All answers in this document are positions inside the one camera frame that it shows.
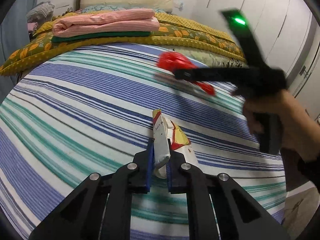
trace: human hand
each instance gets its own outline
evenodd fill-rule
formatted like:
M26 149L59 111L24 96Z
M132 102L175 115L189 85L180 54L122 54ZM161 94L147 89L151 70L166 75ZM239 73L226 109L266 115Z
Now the human hand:
M282 147L297 151L304 161L316 159L320 152L320 127L287 90L245 101L243 115L250 133L262 133L263 126L253 113L277 114L283 126Z

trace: black controller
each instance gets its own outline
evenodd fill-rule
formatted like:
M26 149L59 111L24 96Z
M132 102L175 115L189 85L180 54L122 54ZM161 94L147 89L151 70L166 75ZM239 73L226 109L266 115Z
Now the black controller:
M176 79L231 82L238 87L239 94L244 98L272 95L286 89L284 72L279 68L270 68L264 62L248 22L240 11L232 9L221 13L238 39L249 68L177 69L174 71ZM283 133L279 116L255 113L255 117L264 128L264 133L257 134L260 151L278 154Z

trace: blue curtain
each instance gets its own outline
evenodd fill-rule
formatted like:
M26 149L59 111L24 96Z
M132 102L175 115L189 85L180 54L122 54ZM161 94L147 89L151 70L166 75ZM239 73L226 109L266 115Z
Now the blue curtain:
M0 25L0 66L12 52L30 42L26 14L37 0L16 0ZM0 103L17 83L17 75L0 76Z

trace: green led light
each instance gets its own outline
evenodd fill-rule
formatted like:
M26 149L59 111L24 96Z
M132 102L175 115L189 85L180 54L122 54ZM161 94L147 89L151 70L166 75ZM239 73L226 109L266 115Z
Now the green led light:
M240 18L235 18L235 21L242 24L242 25L245 25L245 21Z

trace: floral blanket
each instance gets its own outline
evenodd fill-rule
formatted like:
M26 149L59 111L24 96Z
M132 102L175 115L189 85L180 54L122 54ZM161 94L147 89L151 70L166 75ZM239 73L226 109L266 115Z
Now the floral blanket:
M79 47L113 42L191 47L245 62L243 52L227 33L178 16L156 13L156 17L160 22L159 30L151 32L148 37L93 38L60 43L51 42L54 22L47 22L36 33L36 38L31 43L10 55L9 59L0 67L0 75L21 73Z

